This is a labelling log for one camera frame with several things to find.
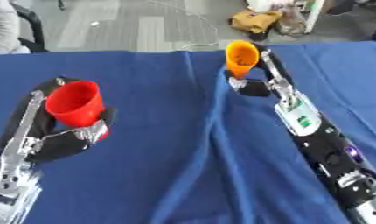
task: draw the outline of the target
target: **blue tablecloth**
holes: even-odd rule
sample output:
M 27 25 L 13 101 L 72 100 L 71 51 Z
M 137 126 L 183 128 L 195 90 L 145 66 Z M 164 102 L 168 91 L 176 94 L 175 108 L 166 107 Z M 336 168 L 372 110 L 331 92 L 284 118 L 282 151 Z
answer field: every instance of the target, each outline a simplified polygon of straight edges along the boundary
M 274 50 L 376 167 L 376 44 Z M 25 223 L 348 223 L 275 115 L 276 98 L 236 94 L 223 64 L 223 52 L 0 56 L 0 134 L 19 98 L 59 75 L 97 81 L 119 109 L 107 140 L 42 166 Z

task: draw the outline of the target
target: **floor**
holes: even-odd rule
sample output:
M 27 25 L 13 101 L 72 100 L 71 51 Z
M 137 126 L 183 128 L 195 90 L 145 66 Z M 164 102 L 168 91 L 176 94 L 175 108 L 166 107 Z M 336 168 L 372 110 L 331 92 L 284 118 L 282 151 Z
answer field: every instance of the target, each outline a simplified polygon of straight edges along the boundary
M 207 51 L 247 39 L 227 19 L 245 0 L 16 0 L 36 11 L 44 22 L 47 48 L 54 52 L 129 50 L 134 52 Z M 280 36 L 265 43 L 360 41 L 376 30 L 376 11 L 356 8 L 340 16 L 322 15 L 310 35 Z M 30 37 L 23 24 L 23 36 Z

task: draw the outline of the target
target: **orange cup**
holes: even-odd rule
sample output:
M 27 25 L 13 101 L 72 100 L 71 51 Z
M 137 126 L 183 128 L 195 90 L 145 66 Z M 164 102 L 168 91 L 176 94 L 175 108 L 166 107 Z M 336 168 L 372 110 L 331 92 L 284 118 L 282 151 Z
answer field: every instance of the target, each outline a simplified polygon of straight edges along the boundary
M 77 80 L 54 90 L 45 103 L 46 111 L 70 127 L 86 127 L 105 109 L 100 88 L 90 80 Z
M 247 41 L 236 41 L 226 48 L 226 67 L 236 78 L 248 74 L 259 59 L 259 50 Z

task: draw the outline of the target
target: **cable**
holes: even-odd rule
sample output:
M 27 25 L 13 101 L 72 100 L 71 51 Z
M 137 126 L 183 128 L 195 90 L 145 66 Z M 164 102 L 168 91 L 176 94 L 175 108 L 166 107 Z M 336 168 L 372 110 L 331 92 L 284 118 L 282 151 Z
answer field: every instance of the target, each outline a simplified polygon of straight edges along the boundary
M 203 20 L 206 22 L 206 25 L 210 28 L 212 28 L 214 30 L 214 33 L 215 33 L 215 38 L 217 39 L 216 42 L 212 42 L 212 43 L 209 43 L 209 44 L 195 44 L 195 43 L 190 43 L 189 45 L 184 45 L 183 47 L 177 49 L 177 51 L 182 51 L 188 47 L 191 47 L 191 46 L 198 46 L 198 47 L 201 47 L 201 46 L 215 46 L 215 45 L 218 45 L 219 44 L 219 36 L 218 36 L 218 29 L 217 27 L 215 27 L 214 25 L 211 24 L 211 22 L 206 19 L 205 17 L 202 17 L 200 16 L 199 14 L 197 13 L 194 13 L 192 11 L 189 11 L 187 9 L 184 9 L 184 8 L 181 8 L 181 7 L 178 7 L 176 5 L 172 5 L 172 4 L 169 4 L 170 2 L 176 2 L 174 0 L 171 0 L 169 1 L 168 3 L 161 3 L 161 2 L 158 2 L 158 1 L 154 1 L 154 0 L 147 0 L 145 3 L 153 3 L 153 4 L 160 4 L 160 5 L 163 5 L 163 6 L 166 6 L 166 7 L 170 7 L 170 8 L 174 8 L 174 9 L 177 9 L 177 10 L 181 10 L 181 11 L 184 11 L 187 15 L 193 15 L 193 16 L 196 16 L 197 18 Z

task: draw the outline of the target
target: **purple light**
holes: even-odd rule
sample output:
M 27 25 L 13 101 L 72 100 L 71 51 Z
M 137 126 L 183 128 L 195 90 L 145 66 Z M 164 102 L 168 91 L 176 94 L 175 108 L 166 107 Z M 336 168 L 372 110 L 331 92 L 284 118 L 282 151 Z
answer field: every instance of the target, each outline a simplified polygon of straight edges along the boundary
M 352 156 L 352 157 L 357 157 L 359 154 L 358 154 L 358 151 L 357 151 L 357 149 L 356 148 L 354 148 L 354 147 L 347 147 L 347 150 L 350 152 L 350 155 Z
M 359 151 L 357 150 L 357 148 L 355 148 L 354 146 L 348 146 L 345 148 L 347 150 L 347 152 L 349 153 L 349 155 L 354 158 L 354 160 L 357 162 L 357 163 L 362 163 L 363 162 L 363 158 L 361 157 Z

